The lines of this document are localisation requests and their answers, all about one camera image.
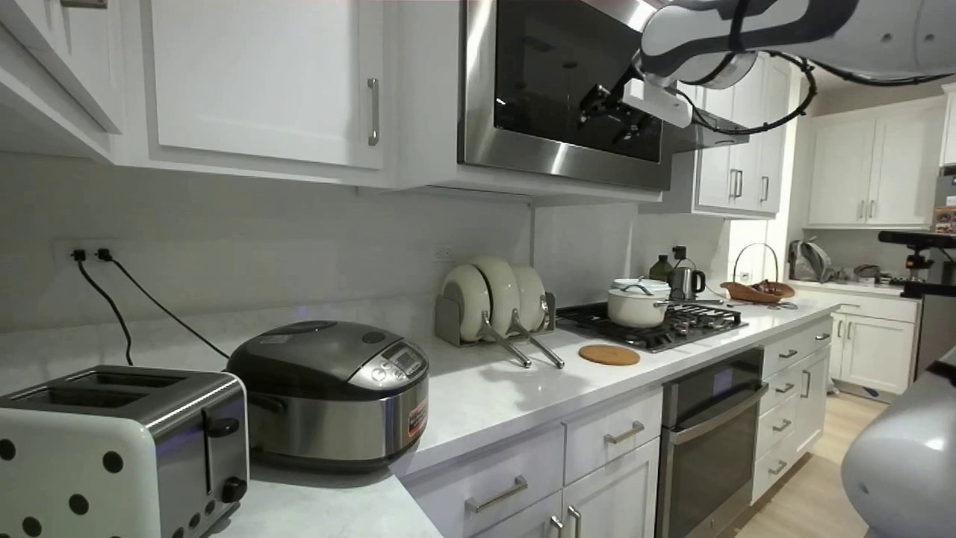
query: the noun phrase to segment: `rice cooker lid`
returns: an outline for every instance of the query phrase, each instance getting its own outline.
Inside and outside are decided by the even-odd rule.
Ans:
[[[318,392],[333,385],[394,392],[420,384],[428,363],[391,331],[360,322],[309,319],[246,340],[234,354],[230,370],[243,379],[291,379],[297,388],[312,385]]]

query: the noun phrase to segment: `basket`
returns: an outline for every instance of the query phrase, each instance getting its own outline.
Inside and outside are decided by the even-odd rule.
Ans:
[[[750,248],[766,248],[771,251],[771,261],[775,261],[775,277],[779,274],[779,280],[759,280],[759,285],[741,285],[738,280],[738,267],[741,267],[741,258],[750,251]],[[750,301],[750,304],[779,304],[784,300],[794,297],[794,289],[790,285],[784,285],[784,271],[779,271],[779,258],[778,251],[768,246],[768,243],[750,243],[741,248],[741,255],[735,258],[735,267],[733,267],[733,280],[723,280],[721,286],[726,286],[730,300],[735,301]]]

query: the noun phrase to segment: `cooktop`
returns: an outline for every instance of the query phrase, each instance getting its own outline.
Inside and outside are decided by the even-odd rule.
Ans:
[[[733,331],[741,322],[741,312],[723,301],[681,301],[670,304],[660,325],[630,328],[606,316],[606,301],[560,307],[560,325],[590,339],[618,340],[638,349],[673,349],[691,340],[703,340],[721,331]]]

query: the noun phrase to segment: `oven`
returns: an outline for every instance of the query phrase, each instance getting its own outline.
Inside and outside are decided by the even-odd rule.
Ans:
[[[653,0],[463,0],[461,162],[666,191],[678,128],[587,113],[597,86],[626,82],[653,11]]]
[[[750,509],[763,349],[663,385],[657,538],[723,534]]]

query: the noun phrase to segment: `wooden cutting board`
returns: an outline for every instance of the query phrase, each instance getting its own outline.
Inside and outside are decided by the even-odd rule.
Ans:
[[[579,346],[578,357],[597,363],[597,366],[638,366],[639,363],[638,349],[606,346],[606,345]]]

